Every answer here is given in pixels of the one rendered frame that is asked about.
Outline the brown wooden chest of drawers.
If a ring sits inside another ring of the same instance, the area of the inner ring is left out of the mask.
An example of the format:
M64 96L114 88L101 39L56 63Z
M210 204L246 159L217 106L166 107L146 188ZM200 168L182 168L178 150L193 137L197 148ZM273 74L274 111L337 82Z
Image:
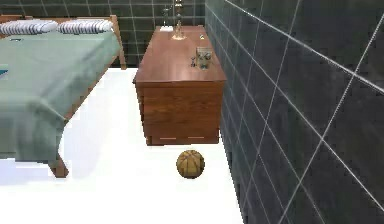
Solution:
M149 146L219 142L226 76L213 50L207 69L190 66L196 48L212 44L202 25L182 30L178 41L156 29L133 79Z

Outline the orange basketball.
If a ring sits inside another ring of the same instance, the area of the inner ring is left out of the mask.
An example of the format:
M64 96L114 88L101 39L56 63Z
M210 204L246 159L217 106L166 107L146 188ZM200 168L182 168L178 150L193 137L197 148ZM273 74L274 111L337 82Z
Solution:
M196 179L205 168L204 157L196 150L183 151L177 158L178 173L186 179Z

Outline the striped white pillow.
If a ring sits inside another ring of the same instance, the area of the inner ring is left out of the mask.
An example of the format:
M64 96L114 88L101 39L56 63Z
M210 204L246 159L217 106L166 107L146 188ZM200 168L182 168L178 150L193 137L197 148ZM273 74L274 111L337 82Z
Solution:
M57 31L63 34L98 34L112 30L113 23L104 19L76 19L57 26Z
M15 20L0 24L3 35L36 35L54 31L58 23L53 20Z

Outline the wooden bed with green cover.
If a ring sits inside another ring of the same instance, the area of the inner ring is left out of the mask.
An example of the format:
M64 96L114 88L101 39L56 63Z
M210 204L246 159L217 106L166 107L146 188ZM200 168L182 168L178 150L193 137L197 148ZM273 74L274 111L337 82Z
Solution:
M0 34L0 159L36 162L53 175L68 175L58 152L67 122L114 61L126 68L118 19L108 17L33 18L0 15L0 24L15 20L104 19L113 30L98 34ZM9 41L22 38L23 41Z

